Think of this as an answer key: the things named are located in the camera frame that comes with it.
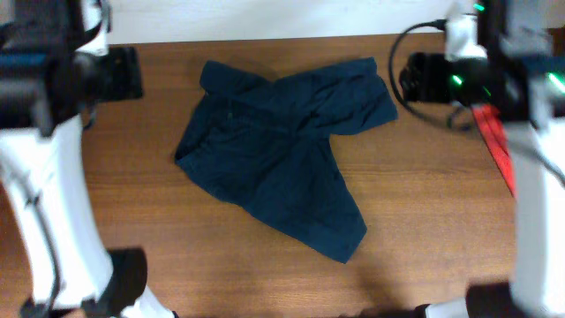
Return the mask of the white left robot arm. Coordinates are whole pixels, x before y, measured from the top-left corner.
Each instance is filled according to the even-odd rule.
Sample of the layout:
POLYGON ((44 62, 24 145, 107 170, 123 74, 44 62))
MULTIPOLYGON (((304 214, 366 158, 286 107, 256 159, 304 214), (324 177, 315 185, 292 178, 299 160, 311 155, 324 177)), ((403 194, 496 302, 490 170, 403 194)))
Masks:
POLYGON ((138 247, 107 249, 95 225, 81 141, 101 102, 143 95, 131 47, 110 48, 106 1, 16 1, 1 27, 1 184, 33 287, 19 313, 170 317, 138 247))

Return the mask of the dark blue shirt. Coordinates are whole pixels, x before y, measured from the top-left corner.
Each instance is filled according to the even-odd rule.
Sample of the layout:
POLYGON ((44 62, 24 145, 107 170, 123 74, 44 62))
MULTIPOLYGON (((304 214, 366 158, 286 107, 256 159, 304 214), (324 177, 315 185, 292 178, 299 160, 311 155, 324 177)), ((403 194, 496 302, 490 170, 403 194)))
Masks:
POLYGON ((398 117, 371 57, 276 80, 216 61, 174 160, 197 186, 333 261, 367 228, 330 146, 398 117))

